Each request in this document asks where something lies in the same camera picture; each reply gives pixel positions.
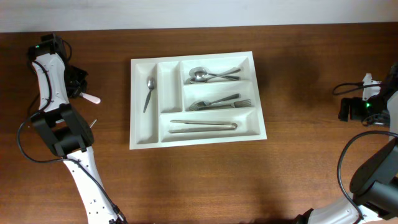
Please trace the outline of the pink plastic knife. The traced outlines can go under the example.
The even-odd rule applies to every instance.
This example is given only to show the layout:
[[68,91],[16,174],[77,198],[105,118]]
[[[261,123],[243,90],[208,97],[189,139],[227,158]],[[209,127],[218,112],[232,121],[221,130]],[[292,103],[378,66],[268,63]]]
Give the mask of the pink plastic knife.
[[80,97],[94,103],[94,104],[100,104],[101,103],[101,99],[98,98],[97,96],[93,96],[87,93],[80,93]]

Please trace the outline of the small metal teaspoon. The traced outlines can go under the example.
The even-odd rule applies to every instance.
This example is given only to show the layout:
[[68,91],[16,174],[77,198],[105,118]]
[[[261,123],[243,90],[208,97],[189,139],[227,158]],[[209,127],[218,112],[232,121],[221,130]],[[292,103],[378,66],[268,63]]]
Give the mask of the small metal teaspoon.
[[143,108],[143,113],[145,113],[147,111],[147,107],[148,107],[149,102],[150,102],[151,94],[152,94],[152,91],[155,90],[155,86],[156,86],[156,79],[154,77],[150,77],[148,79],[148,81],[147,81],[147,87],[149,89],[149,92],[148,92],[148,94],[146,96],[146,100],[145,100],[144,108]]
[[96,122],[97,122],[97,119],[94,119],[94,120],[91,122],[91,124],[89,125],[89,127],[92,128]]

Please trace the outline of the metal fork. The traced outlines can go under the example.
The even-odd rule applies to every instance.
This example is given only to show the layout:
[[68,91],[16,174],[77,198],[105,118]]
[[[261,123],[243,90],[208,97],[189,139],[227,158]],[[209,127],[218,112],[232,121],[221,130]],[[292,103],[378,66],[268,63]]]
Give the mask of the metal fork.
[[234,103],[229,103],[229,104],[197,107],[194,109],[194,111],[244,108],[250,106],[251,106],[251,100],[247,99],[247,100],[235,101]]
[[236,94],[233,94],[233,95],[230,95],[230,96],[227,96],[227,97],[215,100],[215,101],[198,100],[198,101],[193,102],[188,107],[188,110],[189,111],[195,111],[199,107],[210,106],[210,105],[215,104],[215,103],[219,103],[219,102],[222,102],[222,101],[228,101],[228,100],[234,100],[234,99],[238,99],[240,97],[241,97],[241,94],[240,93],[236,93]]

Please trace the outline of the large metal spoon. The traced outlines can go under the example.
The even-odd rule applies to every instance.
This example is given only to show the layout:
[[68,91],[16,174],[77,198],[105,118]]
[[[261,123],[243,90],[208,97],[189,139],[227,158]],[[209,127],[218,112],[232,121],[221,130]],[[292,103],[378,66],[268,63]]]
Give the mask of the large metal spoon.
[[[206,73],[211,73],[211,72],[209,72],[205,67],[195,67],[195,68],[193,68],[193,69],[191,69],[191,70],[189,71],[189,76],[190,76],[190,77],[189,77],[187,80],[185,80],[184,84],[187,84],[187,85],[188,85],[188,84],[207,83],[207,82],[209,82],[211,79],[214,79],[214,78],[210,78],[209,75],[206,75],[205,77],[206,77],[206,78],[210,78],[210,79],[204,80],[203,82],[197,82],[197,81],[195,80],[194,73],[195,73],[195,72],[199,72],[199,71],[201,71],[201,72],[206,72]],[[219,74],[231,75],[231,76],[233,76],[234,73],[239,73],[240,71],[241,71],[241,69],[240,69],[239,67],[234,67],[234,68],[232,68],[232,69],[230,69],[230,70],[227,70],[227,71],[222,72],[222,73],[219,73]]]

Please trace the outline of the metal knife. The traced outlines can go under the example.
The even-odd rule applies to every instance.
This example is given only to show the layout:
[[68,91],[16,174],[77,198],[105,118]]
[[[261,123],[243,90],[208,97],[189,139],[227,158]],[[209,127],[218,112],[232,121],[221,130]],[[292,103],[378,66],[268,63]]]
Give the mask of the metal knife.
[[213,126],[231,126],[237,128],[236,123],[229,123],[225,121],[195,121],[195,120],[171,120],[171,123],[182,123],[182,124],[197,124],[197,125],[213,125]]
[[179,134],[179,133],[197,133],[197,132],[209,132],[209,131],[231,131],[235,130],[238,126],[236,124],[232,124],[230,126],[217,126],[215,128],[188,128],[188,129],[176,129],[170,130],[171,134]]

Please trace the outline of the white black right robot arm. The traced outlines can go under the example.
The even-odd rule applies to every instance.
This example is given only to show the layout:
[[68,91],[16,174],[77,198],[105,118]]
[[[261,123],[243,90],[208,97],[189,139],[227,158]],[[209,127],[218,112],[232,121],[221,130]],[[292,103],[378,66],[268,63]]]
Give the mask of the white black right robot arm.
[[[363,94],[341,100],[339,120],[358,120],[365,127],[386,126],[389,130],[366,131],[351,138],[336,168],[343,196],[326,207],[297,215],[294,224],[367,223],[397,217],[397,65],[393,64],[382,82],[373,80],[368,73],[352,87]],[[373,134],[388,136],[389,142],[356,170],[349,190],[345,190],[341,179],[344,156],[352,143]]]

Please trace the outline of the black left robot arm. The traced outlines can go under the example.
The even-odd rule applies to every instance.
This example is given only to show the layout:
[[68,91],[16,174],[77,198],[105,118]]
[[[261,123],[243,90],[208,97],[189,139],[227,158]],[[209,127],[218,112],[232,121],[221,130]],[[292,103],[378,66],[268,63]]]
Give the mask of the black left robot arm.
[[106,193],[97,171],[91,125],[70,104],[72,98],[100,99],[85,93],[87,72],[70,65],[72,47],[55,34],[44,35],[27,56],[39,81],[40,104],[29,121],[54,162],[71,173],[85,207],[88,223],[126,223],[120,208]]

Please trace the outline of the metal spoon in tray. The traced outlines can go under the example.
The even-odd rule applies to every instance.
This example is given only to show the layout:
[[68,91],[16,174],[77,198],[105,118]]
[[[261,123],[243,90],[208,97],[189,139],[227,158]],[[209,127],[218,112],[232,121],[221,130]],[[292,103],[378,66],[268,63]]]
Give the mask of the metal spoon in tray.
[[206,78],[205,77],[206,75],[209,75],[210,78],[225,78],[227,80],[240,80],[241,79],[240,77],[237,77],[237,76],[223,75],[223,74],[217,75],[217,74],[206,73],[206,72],[201,72],[201,71],[194,73],[194,77],[197,82],[203,82],[204,80],[210,79],[210,78]]

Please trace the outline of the white plastic cutlery tray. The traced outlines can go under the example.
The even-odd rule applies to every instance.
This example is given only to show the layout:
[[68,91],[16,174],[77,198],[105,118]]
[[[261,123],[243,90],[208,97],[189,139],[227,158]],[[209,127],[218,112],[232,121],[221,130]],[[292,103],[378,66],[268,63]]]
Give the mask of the white plastic cutlery tray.
[[[239,67],[233,76],[238,81],[214,78],[207,83],[184,84],[189,71],[205,67],[219,74]],[[149,92],[147,81],[156,79],[147,111],[143,113]],[[250,107],[218,110],[189,111],[188,107],[198,100],[215,101],[240,93],[241,97],[213,105],[251,100]],[[171,134],[170,130],[188,128],[215,128],[213,125],[171,123],[171,120],[225,121],[236,123],[231,131],[209,131]],[[219,142],[252,141],[266,139],[259,87],[252,52],[189,55],[179,57],[140,58],[131,60],[131,112],[130,149],[175,147]]]

